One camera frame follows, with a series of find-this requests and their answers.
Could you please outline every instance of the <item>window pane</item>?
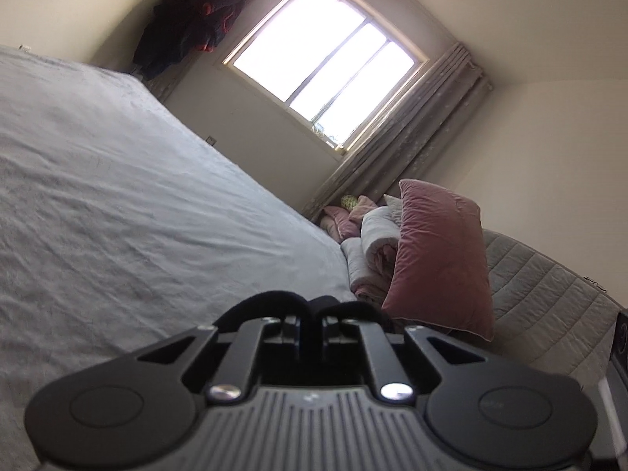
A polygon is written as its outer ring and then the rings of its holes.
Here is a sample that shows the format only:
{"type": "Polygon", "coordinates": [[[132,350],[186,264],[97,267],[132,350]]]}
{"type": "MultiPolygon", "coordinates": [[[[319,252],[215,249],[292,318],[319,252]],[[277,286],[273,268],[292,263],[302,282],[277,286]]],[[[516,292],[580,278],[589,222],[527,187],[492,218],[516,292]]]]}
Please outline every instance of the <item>window pane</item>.
{"type": "Polygon", "coordinates": [[[290,107],[311,120],[385,41],[385,36],[372,24],[364,26],[314,76],[290,107]]]}
{"type": "Polygon", "coordinates": [[[234,66],[285,101],[362,21],[340,0],[293,0],[234,66]]]}
{"type": "Polygon", "coordinates": [[[318,128],[336,143],[344,143],[413,64],[397,44],[390,42],[323,114],[318,128]]]}

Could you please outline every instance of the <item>dark jacket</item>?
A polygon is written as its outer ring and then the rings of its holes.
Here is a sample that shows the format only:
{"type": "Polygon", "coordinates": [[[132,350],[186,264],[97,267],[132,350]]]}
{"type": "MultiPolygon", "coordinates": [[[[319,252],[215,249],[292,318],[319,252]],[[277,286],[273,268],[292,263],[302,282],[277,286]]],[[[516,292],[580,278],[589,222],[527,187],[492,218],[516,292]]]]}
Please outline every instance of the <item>dark jacket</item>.
{"type": "Polygon", "coordinates": [[[179,63],[193,49],[212,51],[242,12],[244,0],[161,0],[133,61],[147,80],[179,63]]]}

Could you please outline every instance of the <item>folded quilt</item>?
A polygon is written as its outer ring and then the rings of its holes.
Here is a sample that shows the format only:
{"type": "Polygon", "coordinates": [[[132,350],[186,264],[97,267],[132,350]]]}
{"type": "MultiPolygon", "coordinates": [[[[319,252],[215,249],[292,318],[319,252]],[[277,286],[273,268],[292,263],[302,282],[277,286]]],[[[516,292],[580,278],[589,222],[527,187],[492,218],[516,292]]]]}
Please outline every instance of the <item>folded quilt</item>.
{"type": "Polygon", "coordinates": [[[362,250],[362,239],[359,237],[347,239],[340,245],[340,248],[347,258],[351,291],[358,299],[381,306],[390,287],[390,282],[366,263],[362,250]]]}
{"type": "Polygon", "coordinates": [[[388,207],[379,207],[362,220],[362,250],[367,265],[390,281],[393,278],[400,228],[388,207]]]}

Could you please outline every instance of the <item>window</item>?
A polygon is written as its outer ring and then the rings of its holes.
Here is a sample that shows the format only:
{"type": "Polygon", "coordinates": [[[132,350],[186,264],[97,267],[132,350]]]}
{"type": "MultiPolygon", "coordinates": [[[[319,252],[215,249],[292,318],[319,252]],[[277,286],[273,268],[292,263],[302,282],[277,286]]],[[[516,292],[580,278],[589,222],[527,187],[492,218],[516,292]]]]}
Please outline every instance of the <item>window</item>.
{"type": "Polygon", "coordinates": [[[421,64],[350,0],[288,0],[225,63],[332,147],[351,143],[421,64]]]}

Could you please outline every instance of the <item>pink pillow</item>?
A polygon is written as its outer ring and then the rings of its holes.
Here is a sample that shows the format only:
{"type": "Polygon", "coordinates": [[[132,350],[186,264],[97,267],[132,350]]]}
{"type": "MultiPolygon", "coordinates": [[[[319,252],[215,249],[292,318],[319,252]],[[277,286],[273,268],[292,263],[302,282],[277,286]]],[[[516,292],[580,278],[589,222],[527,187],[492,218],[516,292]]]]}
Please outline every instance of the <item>pink pillow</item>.
{"type": "Polygon", "coordinates": [[[323,230],[325,230],[327,234],[329,235],[329,237],[334,239],[335,242],[337,242],[338,244],[342,242],[342,239],[340,238],[340,234],[338,233],[338,225],[336,225],[336,222],[331,216],[327,216],[327,215],[323,216],[320,220],[319,226],[323,230]]]}
{"type": "Polygon", "coordinates": [[[361,227],[364,215],[376,208],[378,208],[378,204],[372,201],[368,196],[362,195],[357,199],[357,205],[349,213],[349,220],[353,221],[358,227],[361,227]]]}
{"type": "Polygon", "coordinates": [[[338,234],[340,234],[340,242],[349,237],[360,237],[360,229],[353,221],[349,220],[348,210],[342,207],[328,205],[327,207],[323,207],[323,211],[334,219],[338,227],[338,234]]]}
{"type": "Polygon", "coordinates": [[[400,181],[403,215],[392,285],[382,309],[392,318],[421,320],[493,338],[480,208],[427,182],[400,181]]]}

